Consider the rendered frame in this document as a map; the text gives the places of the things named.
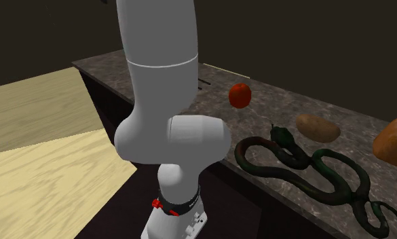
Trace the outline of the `red apple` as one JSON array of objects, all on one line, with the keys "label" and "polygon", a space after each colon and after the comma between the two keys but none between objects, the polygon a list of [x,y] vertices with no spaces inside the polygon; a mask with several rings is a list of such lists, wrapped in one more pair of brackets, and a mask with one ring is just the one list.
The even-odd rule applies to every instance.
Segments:
[{"label": "red apple", "polygon": [[250,104],[252,92],[248,85],[240,83],[231,87],[228,98],[232,107],[243,109]]}]

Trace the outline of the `dark robot stand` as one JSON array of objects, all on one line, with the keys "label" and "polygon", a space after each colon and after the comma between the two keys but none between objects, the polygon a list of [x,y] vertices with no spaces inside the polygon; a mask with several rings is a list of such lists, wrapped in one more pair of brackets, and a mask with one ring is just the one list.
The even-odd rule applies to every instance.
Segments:
[{"label": "dark robot stand", "polygon": [[[156,165],[136,172],[75,239],[140,239],[157,197]],[[336,239],[221,163],[200,175],[208,222],[197,239]]]}]

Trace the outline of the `dark green toy snake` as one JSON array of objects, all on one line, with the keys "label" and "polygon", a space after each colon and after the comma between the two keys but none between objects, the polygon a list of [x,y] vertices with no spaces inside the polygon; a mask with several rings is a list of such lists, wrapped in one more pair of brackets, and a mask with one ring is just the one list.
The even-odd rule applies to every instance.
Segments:
[{"label": "dark green toy snake", "polygon": [[[397,210],[385,202],[371,201],[369,199],[371,181],[369,175],[361,166],[347,156],[330,149],[318,149],[311,156],[308,156],[295,143],[293,135],[287,128],[272,126],[270,134],[271,138],[269,140],[259,136],[250,136],[242,139],[235,146],[234,156],[240,168],[248,174],[257,177],[282,179],[289,182],[310,198],[323,204],[331,206],[349,204],[357,222],[365,231],[377,239],[388,237],[390,228],[381,207],[386,207],[396,217]],[[299,175],[284,168],[257,166],[250,163],[246,159],[246,151],[249,147],[255,145],[270,150],[281,163],[289,168],[305,170],[308,166],[311,166],[334,186],[334,191],[331,193],[322,191],[302,179]],[[324,164],[322,161],[323,157],[334,158],[352,168],[360,179],[360,185],[357,190],[352,191],[343,177]]]}]

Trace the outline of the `brown potato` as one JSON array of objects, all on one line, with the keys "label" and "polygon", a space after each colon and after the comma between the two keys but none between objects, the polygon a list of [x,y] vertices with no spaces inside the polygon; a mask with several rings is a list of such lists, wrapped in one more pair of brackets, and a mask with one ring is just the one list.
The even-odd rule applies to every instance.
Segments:
[{"label": "brown potato", "polygon": [[297,116],[296,127],[303,136],[319,143],[331,143],[341,134],[340,128],[334,123],[310,114]]}]

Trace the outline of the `brown bread loaf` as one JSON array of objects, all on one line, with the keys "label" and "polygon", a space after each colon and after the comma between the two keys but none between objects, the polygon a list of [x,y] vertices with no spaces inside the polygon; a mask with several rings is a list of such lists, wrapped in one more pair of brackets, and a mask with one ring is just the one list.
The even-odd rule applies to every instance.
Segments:
[{"label": "brown bread loaf", "polygon": [[373,154],[397,166],[397,118],[390,122],[373,141]]}]

